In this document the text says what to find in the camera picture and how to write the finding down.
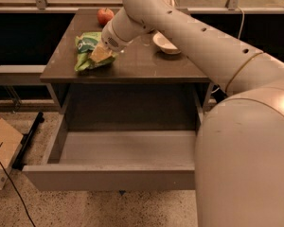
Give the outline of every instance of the white bowl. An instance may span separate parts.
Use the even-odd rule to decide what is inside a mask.
[[[174,46],[163,34],[161,34],[160,32],[157,32],[153,38],[152,38],[153,42],[158,45],[161,50],[166,53],[166,54],[170,54],[170,55],[175,55],[175,54],[179,54],[181,53],[181,51]]]

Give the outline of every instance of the wooden tabletop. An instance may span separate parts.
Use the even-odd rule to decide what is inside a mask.
[[[49,60],[41,81],[46,83],[177,83],[209,82],[184,54],[167,55],[153,41],[153,34],[142,35],[119,53],[116,60],[93,70],[76,72],[76,36],[101,31],[97,9],[80,9]]]

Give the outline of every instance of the floor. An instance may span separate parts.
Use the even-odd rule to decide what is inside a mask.
[[[37,115],[35,112],[0,112],[14,128],[27,133]],[[45,122],[39,125],[25,162],[41,162],[47,141],[58,118],[56,112],[44,112]],[[126,227],[164,226],[196,227],[197,213],[194,191],[166,192],[41,192],[18,170],[14,180],[27,210],[38,227]],[[0,227],[27,227],[25,209],[10,181],[0,190]]]

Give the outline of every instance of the apple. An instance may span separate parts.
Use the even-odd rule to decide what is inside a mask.
[[[115,14],[110,9],[99,9],[97,13],[98,22],[105,26],[112,18],[114,18]]]

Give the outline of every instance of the box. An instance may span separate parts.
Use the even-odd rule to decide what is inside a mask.
[[[7,121],[0,117],[0,161],[9,174],[11,166],[21,148],[23,135],[14,129]],[[0,190],[4,187],[8,177],[0,166]]]

